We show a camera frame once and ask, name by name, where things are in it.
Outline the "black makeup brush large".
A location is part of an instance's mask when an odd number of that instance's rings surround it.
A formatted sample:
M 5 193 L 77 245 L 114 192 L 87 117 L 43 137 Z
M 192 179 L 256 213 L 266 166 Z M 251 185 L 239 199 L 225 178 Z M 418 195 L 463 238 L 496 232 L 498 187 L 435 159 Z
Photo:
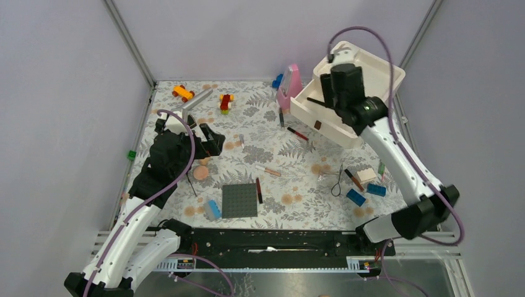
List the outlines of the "black makeup brush large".
M 317 105 L 320 105 L 324 108 L 329 108 L 328 105 L 324 102 L 324 101 L 321 101 L 321 100 L 317 100 L 317 99 L 314 99 L 314 98 L 311 98 L 311 97 L 307 97 L 306 98 L 308 101 L 312 102 L 312 103 L 315 103 Z

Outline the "cream three-drawer organizer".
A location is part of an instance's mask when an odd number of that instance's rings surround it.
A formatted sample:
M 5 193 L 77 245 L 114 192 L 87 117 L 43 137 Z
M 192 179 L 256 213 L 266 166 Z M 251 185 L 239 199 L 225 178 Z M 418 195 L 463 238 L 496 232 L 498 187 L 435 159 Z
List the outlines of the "cream three-drawer organizer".
M 365 95 L 380 98 L 388 108 L 389 98 L 395 93 L 406 76 L 405 70 L 397 65 L 361 49 L 348 41 L 339 42 L 331 53 L 335 63 L 351 62 L 363 69 Z M 312 80 L 295 97 L 291 99 L 291 114 L 320 134 L 345 148 L 356 146 L 358 140 L 367 143 L 377 154 L 397 154 L 396 141 L 393 139 L 388 115 L 375 121 L 372 127 L 366 127 L 358 136 L 354 130 L 343 124 L 334 110 L 324 108 L 308 101 L 311 97 L 324 101 L 320 75 L 329 73 L 330 62 L 324 58 L 313 71 Z

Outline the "red black lip gloss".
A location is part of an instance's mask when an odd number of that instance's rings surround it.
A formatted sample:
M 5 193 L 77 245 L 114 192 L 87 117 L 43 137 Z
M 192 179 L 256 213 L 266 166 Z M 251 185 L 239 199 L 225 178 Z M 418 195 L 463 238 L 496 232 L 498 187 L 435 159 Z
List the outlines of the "red black lip gloss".
M 295 129 L 291 128 L 291 127 L 287 127 L 287 130 L 290 131 L 291 133 L 295 134 L 296 136 L 298 136 L 299 138 L 305 140 L 305 141 L 309 141 L 309 138 L 307 138 L 307 136 L 303 135 L 302 133 L 296 131 Z

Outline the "white cosmetic box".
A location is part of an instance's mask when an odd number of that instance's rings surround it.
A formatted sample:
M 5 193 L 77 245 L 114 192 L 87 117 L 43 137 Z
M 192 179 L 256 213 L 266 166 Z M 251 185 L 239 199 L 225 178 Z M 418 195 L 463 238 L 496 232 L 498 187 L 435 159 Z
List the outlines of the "white cosmetic box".
M 356 172 L 355 176 L 356 176 L 356 179 L 360 183 L 365 183 L 365 184 L 376 180 L 378 177 L 373 168 L 367 168 L 364 170 L 360 170 Z

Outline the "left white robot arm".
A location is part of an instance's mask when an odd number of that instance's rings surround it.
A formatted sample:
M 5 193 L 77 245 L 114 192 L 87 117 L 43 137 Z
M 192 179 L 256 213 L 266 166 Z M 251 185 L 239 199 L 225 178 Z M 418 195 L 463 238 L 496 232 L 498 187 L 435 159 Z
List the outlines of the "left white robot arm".
M 72 296 L 133 296 L 164 258 L 191 249 L 190 227 L 170 220 L 153 241 L 138 253 L 133 252 L 193 162 L 219 156 L 225 136 L 200 124 L 204 134 L 201 139 L 178 114 L 167 110 L 159 114 L 149 156 L 132 182 L 114 228 L 83 271 L 71 272 L 64 281 Z

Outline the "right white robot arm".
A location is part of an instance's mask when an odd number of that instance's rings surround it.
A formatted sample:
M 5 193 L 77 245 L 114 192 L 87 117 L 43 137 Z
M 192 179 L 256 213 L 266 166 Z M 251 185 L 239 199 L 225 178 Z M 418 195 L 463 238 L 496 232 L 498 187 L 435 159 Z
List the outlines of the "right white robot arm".
M 464 238 L 464 226 L 453 208 L 459 198 L 457 188 L 445 187 L 430 174 L 396 131 L 384 101 L 365 95 L 362 68 L 352 63 L 349 51 L 328 54 L 327 59 L 330 72 L 320 77 L 327 106 L 376 152 L 407 204 L 404 209 L 359 226 L 357 251 L 370 255 L 387 239 L 423 236 L 449 215 L 459 226 L 459 238 L 453 243 L 458 245 Z

